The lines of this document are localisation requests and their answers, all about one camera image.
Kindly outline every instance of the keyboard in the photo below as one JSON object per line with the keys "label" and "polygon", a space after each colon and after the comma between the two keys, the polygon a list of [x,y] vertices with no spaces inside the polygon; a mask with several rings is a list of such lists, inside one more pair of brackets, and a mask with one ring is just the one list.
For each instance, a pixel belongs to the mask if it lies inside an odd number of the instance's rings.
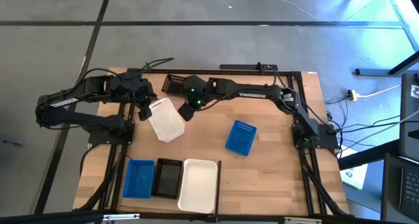
{"label": "keyboard", "polygon": [[419,221],[419,170],[402,169],[399,211]]}

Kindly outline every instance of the blue basket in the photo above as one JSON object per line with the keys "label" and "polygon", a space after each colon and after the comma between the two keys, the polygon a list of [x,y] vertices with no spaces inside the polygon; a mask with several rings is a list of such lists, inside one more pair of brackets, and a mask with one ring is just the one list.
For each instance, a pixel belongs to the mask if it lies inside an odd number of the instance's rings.
{"label": "blue basket", "polygon": [[153,160],[130,160],[126,171],[123,198],[151,198],[155,176]]}
{"label": "blue basket", "polygon": [[225,148],[243,156],[248,156],[255,135],[256,127],[235,120]]}

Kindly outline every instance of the wooden table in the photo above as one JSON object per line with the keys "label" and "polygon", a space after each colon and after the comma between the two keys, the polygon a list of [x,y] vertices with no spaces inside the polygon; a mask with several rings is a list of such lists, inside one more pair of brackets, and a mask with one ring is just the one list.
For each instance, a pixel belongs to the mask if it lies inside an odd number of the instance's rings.
{"label": "wooden table", "polygon": [[[118,73],[126,68],[111,68]],[[161,92],[166,74],[144,74],[153,84],[159,98],[169,97],[176,108],[182,98]],[[272,76],[252,75],[201,75],[228,78],[237,83],[272,84]],[[327,120],[320,83],[316,73],[302,73],[306,100],[310,107]],[[118,104],[100,104],[98,115],[117,114]],[[286,115],[268,100],[236,98],[222,101],[206,111],[195,113],[185,123],[185,133],[163,143],[149,121],[140,122],[134,113],[136,128],[127,155],[133,159],[204,159],[222,161],[219,214],[249,215],[308,215],[301,164],[293,146],[291,125],[293,116]],[[234,120],[244,121],[257,127],[255,141],[248,157],[225,149],[225,142]],[[99,145],[87,156],[84,163],[74,208],[83,205],[102,182],[107,164],[109,145]],[[317,149],[321,181],[339,207],[348,212],[346,197],[334,155],[325,149]],[[128,159],[124,167],[126,174]],[[150,200],[122,198],[124,178],[120,187],[117,210],[120,212],[184,213],[176,200],[153,197]],[[317,192],[311,184],[315,211],[319,212]]]}

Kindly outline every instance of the concrete floor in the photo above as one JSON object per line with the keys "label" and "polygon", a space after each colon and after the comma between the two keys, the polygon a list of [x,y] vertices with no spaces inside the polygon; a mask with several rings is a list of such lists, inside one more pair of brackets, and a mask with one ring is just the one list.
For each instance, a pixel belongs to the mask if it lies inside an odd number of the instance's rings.
{"label": "concrete floor", "polygon": [[[101,1],[0,0],[0,20],[95,20]],[[345,20],[370,2],[288,1],[321,20],[332,21]],[[110,0],[105,20],[313,19],[279,0]],[[374,0],[351,20],[397,21],[397,17],[388,0]],[[91,27],[0,27],[0,96],[4,102],[0,106],[0,132],[25,141],[22,147],[0,146],[0,216],[31,212],[57,134],[35,123],[37,98],[74,84],[91,33]],[[347,89],[368,94],[400,83],[400,78],[355,77],[353,71],[358,67],[391,68],[413,52],[402,29],[106,27],[101,28],[90,68],[139,67],[166,57],[176,60],[165,67],[182,68],[264,62],[278,64],[282,70],[317,71],[325,100],[332,100]],[[396,116],[399,102],[399,89],[349,102],[347,125]],[[328,107],[340,123],[343,107]],[[79,104],[77,109],[95,113],[97,105]],[[372,132],[364,130],[345,138],[358,140]],[[379,145],[397,137],[398,129],[394,128],[364,143]],[[71,209],[86,141],[83,130],[70,132],[46,212]]]}

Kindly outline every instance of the white cable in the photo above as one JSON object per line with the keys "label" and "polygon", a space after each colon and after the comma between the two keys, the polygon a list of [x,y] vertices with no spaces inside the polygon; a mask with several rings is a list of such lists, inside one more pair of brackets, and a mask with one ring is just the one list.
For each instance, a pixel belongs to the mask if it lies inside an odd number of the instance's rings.
{"label": "white cable", "polygon": [[351,146],[349,146],[348,148],[346,148],[346,149],[342,150],[342,152],[343,152],[343,151],[345,151],[345,150],[347,150],[347,149],[349,149],[349,148],[351,148],[351,147],[353,147],[353,146],[354,146],[354,145],[356,145],[357,143],[359,143],[359,142],[361,142],[361,141],[363,141],[363,140],[365,140],[365,139],[367,139],[367,138],[370,138],[371,136],[375,136],[375,135],[377,135],[377,134],[379,134],[379,133],[381,133],[381,132],[383,132],[383,131],[386,131],[386,130],[388,130],[388,129],[390,129],[390,128],[394,127],[394,126],[397,126],[397,125],[401,124],[402,122],[405,122],[406,120],[408,120],[408,119],[410,119],[411,117],[413,117],[413,116],[417,115],[418,113],[419,113],[419,110],[417,110],[416,112],[412,113],[411,115],[409,115],[409,116],[405,117],[403,120],[399,121],[399,122],[398,122],[398,123],[396,123],[396,124],[393,124],[393,125],[391,125],[391,126],[389,126],[389,127],[386,127],[386,128],[385,128],[385,129],[383,129],[383,130],[379,130],[379,131],[377,131],[377,132],[375,132],[375,133],[371,134],[370,136],[367,136],[367,137],[364,137],[364,138],[360,139],[359,141],[355,142],[354,144],[352,144],[352,145],[351,145]]}
{"label": "white cable", "polygon": [[388,90],[391,90],[391,89],[393,89],[393,88],[396,88],[396,87],[398,87],[398,86],[401,86],[401,84],[397,84],[397,85],[395,85],[395,86],[389,87],[389,88],[384,89],[384,90],[380,90],[379,92],[375,92],[375,93],[372,93],[372,94],[369,94],[369,95],[366,95],[366,96],[363,96],[363,95],[358,94],[358,95],[357,95],[357,97],[358,97],[358,98],[366,98],[366,97],[370,97],[370,96],[375,96],[375,95],[378,95],[378,94],[380,94],[380,93],[383,93],[383,92],[386,92],[386,91],[388,91]]}
{"label": "white cable", "polygon": [[310,15],[310,16],[311,16],[311,17],[313,17],[315,20],[319,20],[319,18],[317,18],[317,17],[316,17],[316,16],[314,16],[313,14],[311,14],[311,13],[309,13],[309,12],[307,12],[307,11],[302,10],[300,7],[298,7],[298,6],[294,5],[294,3],[290,2],[290,1],[284,1],[284,0],[280,0],[280,1],[285,2],[285,3],[288,3],[288,4],[292,5],[292,6],[294,6],[295,8],[299,9],[301,12],[303,12],[303,13],[305,13],[305,14]]}
{"label": "white cable", "polygon": [[[318,18],[318,17],[316,17],[316,16],[314,16],[313,14],[311,14],[311,13],[309,13],[309,12],[307,12],[307,11],[304,11],[304,10],[302,10],[300,7],[298,7],[298,6],[296,6],[294,3],[292,3],[292,2],[290,2],[290,1],[285,1],[285,0],[280,0],[280,1],[282,1],[282,2],[284,2],[284,3],[288,3],[288,4],[290,4],[290,5],[292,5],[292,6],[294,6],[296,9],[299,9],[301,12],[303,12],[303,13],[305,13],[305,14],[308,14],[308,15],[310,15],[311,17],[313,17],[315,20],[321,20],[320,18]],[[345,20],[343,20],[343,21],[341,21],[341,22],[330,22],[330,21],[326,21],[326,22],[329,22],[329,23],[331,23],[331,24],[341,24],[341,23],[343,23],[343,22],[346,22],[346,21],[348,21],[349,19],[351,19],[352,17],[354,17],[357,13],[359,13],[359,12],[361,12],[363,9],[365,9],[365,8],[367,8],[373,1],[375,1],[375,0],[371,0],[367,5],[365,5],[362,9],[360,9],[360,10],[358,10],[357,12],[355,12],[355,13],[353,13],[351,16],[349,16],[349,18],[347,18],[347,19],[345,19]]]}

